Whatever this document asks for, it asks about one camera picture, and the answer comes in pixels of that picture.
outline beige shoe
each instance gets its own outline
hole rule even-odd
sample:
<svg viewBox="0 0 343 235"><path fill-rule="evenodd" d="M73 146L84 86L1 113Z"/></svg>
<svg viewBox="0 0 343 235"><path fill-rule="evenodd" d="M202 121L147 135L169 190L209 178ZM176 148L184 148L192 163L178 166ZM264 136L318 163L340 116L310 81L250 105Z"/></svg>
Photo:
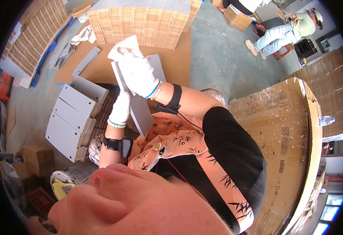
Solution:
<svg viewBox="0 0 343 235"><path fill-rule="evenodd" d="M263 49L261 49L259 52L260 52L260 56L262 57L262 59L265 60L267 57L264 55Z"/></svg>
<svg viewBox="0 0 343 235"><path fill-rule="evenodd" d="M254 44L250 40L245 41L246 47L251 51L254 56L258 55L258 52L254 48Z"/></svg>

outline blue pallet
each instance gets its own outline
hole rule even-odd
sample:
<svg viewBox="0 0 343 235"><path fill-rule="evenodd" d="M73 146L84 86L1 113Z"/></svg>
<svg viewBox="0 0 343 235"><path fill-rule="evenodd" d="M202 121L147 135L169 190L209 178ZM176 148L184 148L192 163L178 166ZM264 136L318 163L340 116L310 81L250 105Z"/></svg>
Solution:
<svg viewBox="0 0 343 235"><path fill-rule="evenodd" d="M47 55L48 52L52 52L56 46L57 46L57 42L56 42L56 39L58 38L58 36L61 34L61 32L67 27L67 26L71 26L74 22L76 21L76 18L72 18L69 20L69 22L67 22L67 24L61 29L61 31L59 31L59 33L56 35L56 37L54 38L54 41L53 43L48 47L47 51L44 53L44 55L42 56L41 58L41 61L39 63L39 65L37 66L36 68L36 74L34 76L34 78L32 79L31 81L31 85L30 87L32 88L35 88L36 85L37 85L37 82L39 81L39 78L40 78L40 74L38 73L39 69L40 69L40 66L42 64L42 62L44 61L45 59L45 56Z"/></svg>

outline water bottle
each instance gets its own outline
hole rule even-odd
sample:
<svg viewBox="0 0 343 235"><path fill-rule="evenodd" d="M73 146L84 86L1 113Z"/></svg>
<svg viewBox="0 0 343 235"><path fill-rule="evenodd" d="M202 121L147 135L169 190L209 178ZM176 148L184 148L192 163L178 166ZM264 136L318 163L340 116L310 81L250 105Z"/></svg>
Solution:
<svg viewBox="0 0 343 235"><path fill-rule="evenodd" d="M320 126L327 126L329 124L332 124L333 122L335 122L335 118L331 117L331 116L322 116L319 117L319 125Z"/></svg>

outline red cable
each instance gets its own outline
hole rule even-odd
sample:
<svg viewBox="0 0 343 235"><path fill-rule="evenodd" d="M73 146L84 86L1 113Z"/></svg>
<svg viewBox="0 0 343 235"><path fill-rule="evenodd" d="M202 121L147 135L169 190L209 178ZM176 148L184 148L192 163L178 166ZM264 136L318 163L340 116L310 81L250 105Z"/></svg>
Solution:
<svg viewBox="0 0 343 235"><path fill-rule="evenodd" d="M183 175L181 175L181 173L177 170L177 168L175 168L175 166L173 166L173 164L169 161L169 159L166 159L166 160L168 160L168 162L171 164L171 166L178 172L178 174L183 178L183 180L184 181L186 181L186 183L189 185L189 186L191 186L192 188L193 188L193 190L195 190L195 192L198 194L198 195L200 195L199 194L199 192L183 177Z"/></svg>

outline hand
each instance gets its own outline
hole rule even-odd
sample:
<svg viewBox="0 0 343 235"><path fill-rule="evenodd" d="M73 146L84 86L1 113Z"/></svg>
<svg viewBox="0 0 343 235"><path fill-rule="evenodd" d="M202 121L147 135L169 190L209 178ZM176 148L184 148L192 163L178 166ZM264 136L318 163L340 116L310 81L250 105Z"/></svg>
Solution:
<svg viewBox="0 0 343 235"><path fill-rule="evenodd" d="M121 91L116 102L113 104L113 110L109 115L109 120L113 124L125 125L130 114L130 95L128 92Z"/></svg>
<svg viewBox="0 0 343 235"><path fill-rule="evenodd" d="M146 58L125 51L123 59L118 61L118 66L133 95L139 94L148 98L155 92L159 80L153 77L153 68Z"/></svg>

